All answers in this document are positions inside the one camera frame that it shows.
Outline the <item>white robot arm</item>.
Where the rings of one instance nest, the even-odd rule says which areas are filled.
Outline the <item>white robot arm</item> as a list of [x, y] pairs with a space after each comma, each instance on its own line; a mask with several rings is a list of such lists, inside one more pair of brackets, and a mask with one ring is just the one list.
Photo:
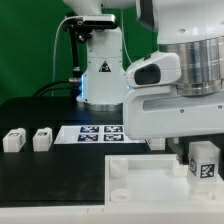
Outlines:
[[148, 55], [128, 67], [123, 110], [105, 120], [137, 140], [224, 133], [224, 0], [63, 1], [83, 18], [134, 5], [156, 34], [133, 40]]

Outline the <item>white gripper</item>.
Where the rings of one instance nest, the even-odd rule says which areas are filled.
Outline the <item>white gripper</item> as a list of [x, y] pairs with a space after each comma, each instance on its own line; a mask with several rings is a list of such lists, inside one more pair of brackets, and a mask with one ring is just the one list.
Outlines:
[[172, 137], [224, 133], [224, 92], [182, 97], [171, 86], [132, 89], [124, 100], [123, 123], [132, 140], [169, 138], [182, 164], [183, 149]]

